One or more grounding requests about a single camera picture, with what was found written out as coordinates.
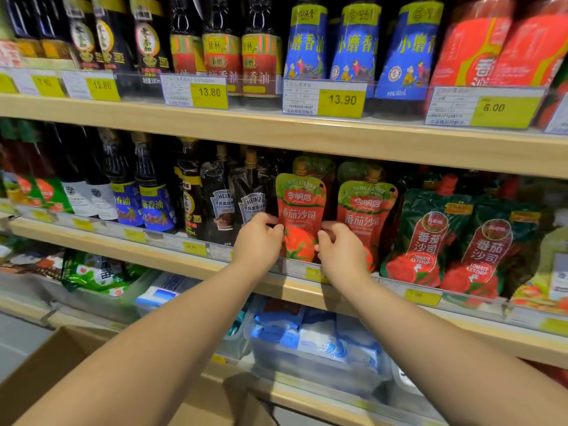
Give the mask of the person's right hand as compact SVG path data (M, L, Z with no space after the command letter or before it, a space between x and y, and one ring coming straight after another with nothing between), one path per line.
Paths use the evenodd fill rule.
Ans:
M319 231L332 231L336 235L331 251L316 252L332 286L343 292L372 281L367 270L364 245L345 224L324 221Z

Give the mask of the person's left hand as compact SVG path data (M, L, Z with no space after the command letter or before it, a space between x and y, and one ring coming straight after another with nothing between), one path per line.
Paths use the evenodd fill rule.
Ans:
M280 245L269 240L269 227L278 223L278 217L260 212L239 231L233 247L232 263L251 278L260 279L275 265L280 257Z

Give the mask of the red green-topped ketchup pouch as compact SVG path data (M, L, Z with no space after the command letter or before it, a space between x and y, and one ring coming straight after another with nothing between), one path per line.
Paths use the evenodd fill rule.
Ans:
M396 187L389 183L348 180L339 188L337 221L363 243L370 273L378 264L381 232L397 198Z
M297 165L304 163L308 176L318 178L326 187L326 202L323 220L335 220L337 217L337 164L331 156L325 154L304 154L293 161L293 173L297 174Z
M379 163L367 160L346 160L337 168L337 182L342 184L349 180L365 180L370 169L376 169L379 172L378 180L384 180L386 172Z
M312 263L327 200L326 186L315 177L282 173L276 177L275 187L286 257Z

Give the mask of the person's left forearm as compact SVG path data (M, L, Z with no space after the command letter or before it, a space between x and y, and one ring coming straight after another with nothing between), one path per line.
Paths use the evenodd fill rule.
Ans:
M13 426L167 426L256 281L234 264L112 337Z

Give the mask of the person's right forearm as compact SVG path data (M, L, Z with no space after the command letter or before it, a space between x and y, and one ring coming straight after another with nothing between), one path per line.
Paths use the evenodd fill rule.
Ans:
M450 426L568 426L568 390L373 282L333 282Z

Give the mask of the black sauce pouch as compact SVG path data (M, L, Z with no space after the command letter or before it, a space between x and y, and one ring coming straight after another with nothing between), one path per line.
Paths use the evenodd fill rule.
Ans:
M269 173L259 164L257 151L246 150L244 165L229 173L233 195L233 226L236 232L259 212L265 212L268 199Z
M235 206L228 182L229 171L227 147L223 143L218 144L217 160L204 162L200 173L206 207L204 239L224 246L233 246L236 240L233 227Z

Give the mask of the dark bottle with yellow label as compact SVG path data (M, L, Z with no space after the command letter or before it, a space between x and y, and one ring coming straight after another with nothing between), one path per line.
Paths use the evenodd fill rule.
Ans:
M199 140L193 137L179 137L181 151L176 152L174 174L180 186L180 203L186 234L189 238L205 240L206 206L202 193L201 163L199 162Z

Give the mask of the small bottle with blue label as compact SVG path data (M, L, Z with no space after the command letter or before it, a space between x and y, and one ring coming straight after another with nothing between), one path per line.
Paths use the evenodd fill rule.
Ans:
M133 145L123 132L110 128L97 128L103 149L103 170L110 181L117 208L117 221L121 224L145 226L143 207L135 179Z
M148 133L133 131L131 139L136 166L134 178L141 196L145 228L173 234L177 231L177 215L152 138Z

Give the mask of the dark bottle with red label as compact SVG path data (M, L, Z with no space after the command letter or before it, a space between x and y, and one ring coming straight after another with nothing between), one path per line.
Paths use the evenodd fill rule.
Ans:
M243 95L243 18L240 0L207 0L203 45L206 72L226 79L229 95Z
M243 94L275 98L281 78L281 41L273 15L273 0L248 0L241 38Z
M203 20L194 0L170 0L172 7L170 48L177 74L206 76L203 52Z

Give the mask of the yellow-green sauce pouch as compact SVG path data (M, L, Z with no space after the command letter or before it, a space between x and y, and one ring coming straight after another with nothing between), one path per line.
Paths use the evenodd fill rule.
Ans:
M568 225L543 237L536 272L515 291L511 303L568 316Z

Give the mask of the bottle with green red label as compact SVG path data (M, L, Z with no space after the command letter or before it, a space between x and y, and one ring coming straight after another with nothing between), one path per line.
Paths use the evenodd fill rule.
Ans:
M16 122L5 117L0 117L0 168L7 197L13 204L44 207Z
M53 134L43 122L21 120L21 141L26 148L30 173L41 193L44 207L74 214L61 182L62 154Z

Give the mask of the dark bottle black gold label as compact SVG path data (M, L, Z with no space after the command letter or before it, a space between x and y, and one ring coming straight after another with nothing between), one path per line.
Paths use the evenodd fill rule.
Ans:
M173 71L169 20L164 0L129 0L134 23L138 71L157 75Z
M96 32L96 16L91 0L62 0L69 34L81 70L103 70L103 58Z
M91 0L106 70L134 71L132 17L126 0Z

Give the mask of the large red sauce pouch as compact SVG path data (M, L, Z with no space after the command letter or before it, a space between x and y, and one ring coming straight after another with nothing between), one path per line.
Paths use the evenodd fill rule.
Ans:
M458 0L430 80L438 86L488 86L513 22L516 0Z
M568 53L568 0L520 0L489 87L549 87Z

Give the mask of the pile of mixed colour packets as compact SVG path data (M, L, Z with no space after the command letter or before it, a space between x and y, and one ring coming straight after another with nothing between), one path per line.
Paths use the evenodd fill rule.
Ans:
M31 273L59 280L65 251L51 243L0 235L0 273Z

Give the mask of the dark bottle with orange label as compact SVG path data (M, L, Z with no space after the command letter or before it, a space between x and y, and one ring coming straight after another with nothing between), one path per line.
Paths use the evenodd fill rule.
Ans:
M39 40L48 59L73 61L70 27L62 0L32 0Z
M32 0L4 0L4 4L20 55L44 58Z

